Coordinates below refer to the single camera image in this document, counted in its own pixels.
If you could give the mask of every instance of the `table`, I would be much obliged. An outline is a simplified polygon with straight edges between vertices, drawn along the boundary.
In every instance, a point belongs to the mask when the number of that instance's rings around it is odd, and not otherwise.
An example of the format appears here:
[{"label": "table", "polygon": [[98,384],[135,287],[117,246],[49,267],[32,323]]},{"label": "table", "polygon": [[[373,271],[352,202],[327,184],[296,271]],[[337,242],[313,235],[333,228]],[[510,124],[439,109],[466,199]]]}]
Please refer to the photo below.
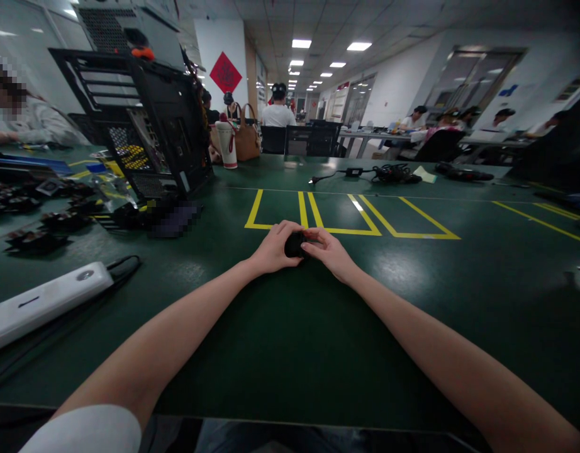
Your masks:
[{"label": "table", "polygon": [[[357,158],[361,159],[365,152],[365,147],[367,146],[367,142],[372,140],[373,138],[380,138],[381,140],[395,140],[397,142],[409,142],[410,136],[409,135],[392,135],[389,133],[378,133],[378,132],[349,132],[349,131],[341,131],[339,134],[340,137],[340,145],[344,143],[345,138],[349,137],[349,146],[347,147],[347,155],[351,153],[351,149],[353,148],[353,143],[355,142],[356,138],[362,138],[363,141],[361,142],[361,146],[359,147],[359,151],[357,152]],[[479,145],[479,148],[476,152],[472,153],[469,157],[467,163],[474,163],[477,156],[485,149],[489,147],[505,147],[505,148],[526,148],[530,145],[527,142],[490,142],[489,140],[481,140],[477,138],[470,138],[464,137],[459,142],[461,145]]]},{"label": "table", "polygon": [[[70,160],[82,160],[80,154]],[[2,253],[0,238],[0,301],[88,262],[129,254],[144,261],[105,305],[41,344],[8,374],[0,384],[0,405],[57,407],[138,327],[248,257],[266,225],[288,218],[337,228],[366,272],[497,357],[580,429],[580,273],[572,283],[564,274],[580,265],[580,230],[573,220],[534,204],[543,200],[533,188],[444,177],[399,186],[340,176],[320,181],[315,190],[308,184],[313,175],[380,164],[262,155],[235,171],[217,167],[216,178],[199,194],[205,206],[200,221],[177,240],[150,240],[142,232],[113,235],[93,225],[63,250],[19,259]],[[434,166],[422,165],[429,171]],[[502,176],[506,168],[491,171]],[[7,222],[2,219],[0,229]],[[0,350],[0,366],[33,336]],[[155,410],[474,430],[360,298],[315,260],[245,288]]]}]

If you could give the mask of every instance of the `black object in hand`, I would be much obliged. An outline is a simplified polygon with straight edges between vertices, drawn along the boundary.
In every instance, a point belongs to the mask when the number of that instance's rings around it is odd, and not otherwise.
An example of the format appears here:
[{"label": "black object in hand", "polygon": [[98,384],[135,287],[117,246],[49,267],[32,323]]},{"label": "black object in hand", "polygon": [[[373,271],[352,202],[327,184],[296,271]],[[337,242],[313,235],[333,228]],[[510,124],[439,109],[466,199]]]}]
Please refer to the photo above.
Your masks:
[{"label": "black object in hand", "polygon": [[300,257],[304,258],[304,252],[301,248],[301,244],[305,241],[304,235],[301,232],[292,233],[286,240],[286,245],[284,246],[284,253],[288,258]]}]

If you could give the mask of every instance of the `ceiling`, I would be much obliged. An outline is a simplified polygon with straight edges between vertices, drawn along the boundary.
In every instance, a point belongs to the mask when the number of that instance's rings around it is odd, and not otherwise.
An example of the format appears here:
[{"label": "ceiling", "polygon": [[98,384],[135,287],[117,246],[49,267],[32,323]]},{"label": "ceiling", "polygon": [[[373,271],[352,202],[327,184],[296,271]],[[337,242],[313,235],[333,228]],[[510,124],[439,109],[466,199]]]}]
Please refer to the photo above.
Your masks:
[{"label": "ceiling", "polygon": [[[193,18],[242,19],[269,71],[269,82],[297,80],[296,91],[313,81],[320,89],[386,60],[448,28],[572,31],[579,18],[559,0],[180,0],[181,26]],[[292,39],[310,39],[309,49]],[[192,37],[197,48],[195,32]],[[354,41],[371,42],[364,52]],[[303,60],[299,76],[288,76],[291,60]],[[344,68],[330,68],[346,62]],[[333,76],[321,78],[322,72]]]}]

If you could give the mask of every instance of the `sign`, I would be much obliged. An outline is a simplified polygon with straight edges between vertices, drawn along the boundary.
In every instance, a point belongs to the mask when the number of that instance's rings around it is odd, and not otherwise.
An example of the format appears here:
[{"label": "sign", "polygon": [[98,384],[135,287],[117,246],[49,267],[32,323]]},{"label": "sign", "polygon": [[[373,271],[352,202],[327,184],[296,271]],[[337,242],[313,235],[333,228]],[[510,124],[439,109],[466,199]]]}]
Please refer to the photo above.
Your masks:
[{"label": "sign", "polygon": [[242,75],[235,68],[233,63],[227,58],[225,52],[221,52],[213,70],[210,72],[210,78],[223,92],[233,92],[242,80]]}]

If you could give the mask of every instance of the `forearm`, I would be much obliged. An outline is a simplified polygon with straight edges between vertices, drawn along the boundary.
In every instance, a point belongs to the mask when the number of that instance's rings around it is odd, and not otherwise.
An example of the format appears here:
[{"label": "forearm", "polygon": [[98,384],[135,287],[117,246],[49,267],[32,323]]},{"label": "forearm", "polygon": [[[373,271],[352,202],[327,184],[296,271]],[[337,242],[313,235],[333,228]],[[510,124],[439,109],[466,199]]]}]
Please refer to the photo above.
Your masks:
[{"label": "forearm", "polygon": [[348,283],[494,450],[580,451],[580,433],[489,354],[366,273]]},{"label": "forearm", "polygon": [[240,262],[170,305],[116,349],[54,417],[87,405],[114,404],[128,408],[144,428],[164,388],[258,275],[251,262]]}]

